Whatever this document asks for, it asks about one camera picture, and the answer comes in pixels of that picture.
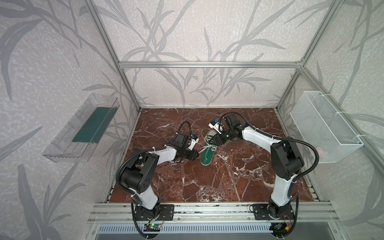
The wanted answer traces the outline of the white shoelace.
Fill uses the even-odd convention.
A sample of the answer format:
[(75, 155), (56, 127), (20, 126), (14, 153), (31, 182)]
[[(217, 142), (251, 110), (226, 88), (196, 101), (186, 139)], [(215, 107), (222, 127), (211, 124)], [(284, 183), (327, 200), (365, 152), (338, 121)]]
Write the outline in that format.
[(202, 147), (202, 149), (199, 151), (200, 153), (203, 153), (205, 150), (211, 150), (212, 152), (215, 152), (217, 150), (217, 145), (210, 144), (210, 141), (215, 137), (216, 135), (206, 135), (204, 138), (205, 145)]

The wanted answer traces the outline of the green canvas sneaker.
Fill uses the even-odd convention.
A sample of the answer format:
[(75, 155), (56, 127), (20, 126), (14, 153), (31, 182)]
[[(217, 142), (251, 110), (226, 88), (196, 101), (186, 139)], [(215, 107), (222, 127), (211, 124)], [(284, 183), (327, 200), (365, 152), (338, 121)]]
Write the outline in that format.
[[(206, 135), (216, 135), (217, 132), (215, 130), (210, 130)], [(202, 154), (201, 157), (201, 164), (203, 166), (208, 166), (211, 164), (215, 152), (212, 152), (211, 150), (205, 150)]]

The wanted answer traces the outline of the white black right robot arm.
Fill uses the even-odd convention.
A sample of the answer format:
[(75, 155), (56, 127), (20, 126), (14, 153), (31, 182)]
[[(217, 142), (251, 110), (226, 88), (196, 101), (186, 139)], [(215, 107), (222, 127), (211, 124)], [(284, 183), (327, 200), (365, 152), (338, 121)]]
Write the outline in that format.
[(238, 138), (251, 142), (271, 154), (272, 168), (276, 178), (267, 213), (274, 220), (283, 217), (290, 209), (293, 185), (296, 183), (300, 169), (304, 166), (304, 161), (293, 139), (279, 140), (278, 137), (250, 126), (240, 125), (226, 131), (219, 123), (209, 124), (209, 127), (216, 131), (210, 140), (212, 145), (221, 146), (229, 140)]

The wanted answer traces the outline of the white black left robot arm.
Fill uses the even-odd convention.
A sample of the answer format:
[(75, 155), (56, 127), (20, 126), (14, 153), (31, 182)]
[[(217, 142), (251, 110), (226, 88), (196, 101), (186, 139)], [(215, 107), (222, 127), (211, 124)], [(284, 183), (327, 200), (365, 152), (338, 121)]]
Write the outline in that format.
[(152, 180), (158, 165), (178, 158), (195, 160), (199, 153), (195, 149), (163, 146), (161, 148), (136, 148), (117, 170), (116, 184), (131, 194), (137, 206), (133, 210), (136, 219), (155, 219), (161, 212), (161, 203), (152, 189)]

